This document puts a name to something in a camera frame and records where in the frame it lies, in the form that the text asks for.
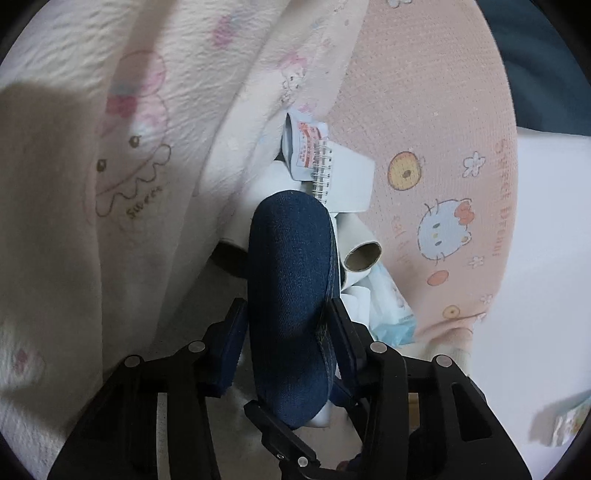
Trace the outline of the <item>small blue tissue pack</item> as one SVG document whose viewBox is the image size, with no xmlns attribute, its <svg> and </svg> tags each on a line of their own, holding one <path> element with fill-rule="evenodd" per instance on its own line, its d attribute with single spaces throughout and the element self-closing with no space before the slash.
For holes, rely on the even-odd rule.
<svg viewBox="0 0 591 480">
<path fill-rule="evenodd" d="M 370 331 L 391 347 L 414 342 L 417 319 L 398 286 L 382 263 L 366 278 L 370 289 Z"/>
</svg>

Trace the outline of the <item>pink Hello Kitty mat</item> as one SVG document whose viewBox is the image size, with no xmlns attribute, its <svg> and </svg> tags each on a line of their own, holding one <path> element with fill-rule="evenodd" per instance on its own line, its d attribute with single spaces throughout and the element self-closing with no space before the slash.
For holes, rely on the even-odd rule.
<svg viewBox="0 0 591 480">
<path fill-rule="evenodd" d="M 335 106 L 376 163 L 363 223 L 417 318 L 404 353 L 471 357 L 505 271 L 517 197 L 510 87 L 474 1 L 370 1 Z"/>
</svg>

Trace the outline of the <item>white paper tube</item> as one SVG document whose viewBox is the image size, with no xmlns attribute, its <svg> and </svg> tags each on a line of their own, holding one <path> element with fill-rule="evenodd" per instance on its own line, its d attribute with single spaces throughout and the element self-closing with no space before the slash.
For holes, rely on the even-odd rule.
<svg viewBox="0 0 591 480">
<path fill-rule="evenodd" d="M 363 272 L 344 271 L 342 280 L 341 298 L 349 313 L 349 318 L 354 322 L 370 326 L 370 289 L 361 282 L 370 274 L 369 270 Z"/>
<path fill-rule="evenodd" d="M 238 197 L 238 206 L 232 214 L 221 235 L 221 242 L 249 249 L 249 231 L 252 217 L 259 204 L 283 191 L 300 191 L 301 182 L 294 180 L 286 163 L 273 161 L 262 173 L 253 178 Z"/>
</svg>

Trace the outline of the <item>cream cartoon blanket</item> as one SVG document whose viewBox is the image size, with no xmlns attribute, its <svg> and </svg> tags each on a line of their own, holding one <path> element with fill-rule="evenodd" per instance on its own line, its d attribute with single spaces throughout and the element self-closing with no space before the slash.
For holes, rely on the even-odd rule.
<svg viewBox="0 0 591 480">
<path fill-rule="evenodd" d="M 363 1 L 50 1 L 1 65 L 1 433 L 47 477 L 204 268 L 287 110 L 325 115 Z"/>
</svg>

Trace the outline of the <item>denim glasses case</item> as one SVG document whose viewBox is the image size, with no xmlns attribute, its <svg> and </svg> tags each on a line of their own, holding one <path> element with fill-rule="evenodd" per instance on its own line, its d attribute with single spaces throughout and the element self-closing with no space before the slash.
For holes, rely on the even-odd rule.
<svg viewBox="0 0 591 480">
<path fill-rule="evenodd" d="M 291 429 L 308 424 L 329 400 L 337 362 L 324 309 L 338 296 L 327 209 L 298 191 L 264 199 L 247 252 L 252 373 L 259 402 Z"/>
</svg>

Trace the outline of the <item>white spiral notepad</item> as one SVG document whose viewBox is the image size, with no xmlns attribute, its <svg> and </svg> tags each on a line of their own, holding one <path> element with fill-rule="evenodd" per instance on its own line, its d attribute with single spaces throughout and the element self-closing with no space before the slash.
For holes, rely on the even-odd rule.
<svg viewBox="0 0 591 480">
<path fill-rule="evenodd" d="M 281 154 L 294 180 L 331 213 L 370 207 L 375 161 L 329 138 L 329 127 L 300 111 L 287 112 Z"/>
</svg>

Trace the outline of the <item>open-end cardboard tube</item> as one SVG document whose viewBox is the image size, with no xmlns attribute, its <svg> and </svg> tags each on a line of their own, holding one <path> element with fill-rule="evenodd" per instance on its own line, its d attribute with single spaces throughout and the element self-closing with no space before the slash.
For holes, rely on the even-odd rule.
<svg viewBox="0 0 591 480">
<path fill-rule="evenodd" d="M 337 232 L 339 257 L 346 270 L 365 272 L 381 259 L 381 243 L 356 214 L 339 214 Z"/>
</svg>

